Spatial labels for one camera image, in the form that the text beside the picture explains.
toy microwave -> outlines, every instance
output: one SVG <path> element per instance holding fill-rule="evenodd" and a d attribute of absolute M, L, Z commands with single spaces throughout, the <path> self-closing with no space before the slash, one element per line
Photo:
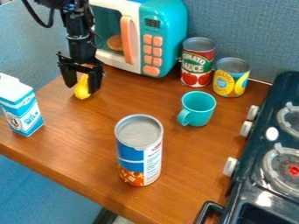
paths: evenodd
<path fill-rule="evenodd" d="M 97 59 L 156 78 L 180 56 L 187 11 L 181 0 L 90 0 Z"/>

open can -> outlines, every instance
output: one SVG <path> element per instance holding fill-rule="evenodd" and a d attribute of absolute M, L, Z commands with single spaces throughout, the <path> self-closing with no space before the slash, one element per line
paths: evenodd
<path fill-rule="evenodd" d="M 250 67 L 246 61 L 224 58 L 216 63 L 212 87 L 216 94 L 225 97 L 239 97 L 244 94 Z"/>
<path fill-rule="evenodd" d="M 201 88 L 212 78 L 215 44 L 208 38 L 188 38 L 183 42 L 181 81 L 183 84 Z"/>
<path fill-rule="evenodd" d="M 129 115 L 115 125 L 118 171 L 132 186 L 147 186 L 161 172 L 163 125 L 150 115 Z"/>

cup handle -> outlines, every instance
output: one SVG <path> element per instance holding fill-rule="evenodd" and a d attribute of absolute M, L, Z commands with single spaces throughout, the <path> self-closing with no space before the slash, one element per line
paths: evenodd
<path fill-rule="evenodd" d="M 186 126 L 190 123 L 191 119 L 188 119 L 188 115 L 190 112 L 186 109 L 183 109 L 181 112 L 179 112 L 177 116 L 177 121 L 182 124 L 183 126 Z"/>

stove knob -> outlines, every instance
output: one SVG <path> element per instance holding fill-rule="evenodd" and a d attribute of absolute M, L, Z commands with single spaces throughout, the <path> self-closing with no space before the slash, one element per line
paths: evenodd
<path fill-rule="evenodd" d="M 259 111 L 259 107 L 252 105 L 248 111 L 247 120 L 253 121 L 255 119 L 258 111 Z"/>
<path fill-rule="evenodd" d="M 253 126 L 252 122 L 245 121 L 241 128 L 240 135 L 242 135 L 244 138 L 247 138 L 252 126 Z"/>
<path fill-rule="evenodd" d="M 223 174 L 229 178 L 232 177 L 237 162 L 238 159 L 235 159 L 234 157 L 229 157 L 226 161 L 225 167 L 223 168 Z"/>
<path fill-rule="evenodd" d="M 278 129 L 275 127 L 268 128 L 265 136 L 268 141 L 275 141 L 279 136 Z"/>

toy stove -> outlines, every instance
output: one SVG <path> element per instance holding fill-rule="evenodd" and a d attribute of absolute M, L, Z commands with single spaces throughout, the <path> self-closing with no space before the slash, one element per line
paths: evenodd
<path fill-rule="evenodd" d="M 246 148 L 224 169 L 232 177 L 226 206 L 207 201 L 197 224 L 210 211 L 225 224 L 299 223 L 299 73 L 280 74 L 247 120 L 240 132 L 248 137 Z"/>

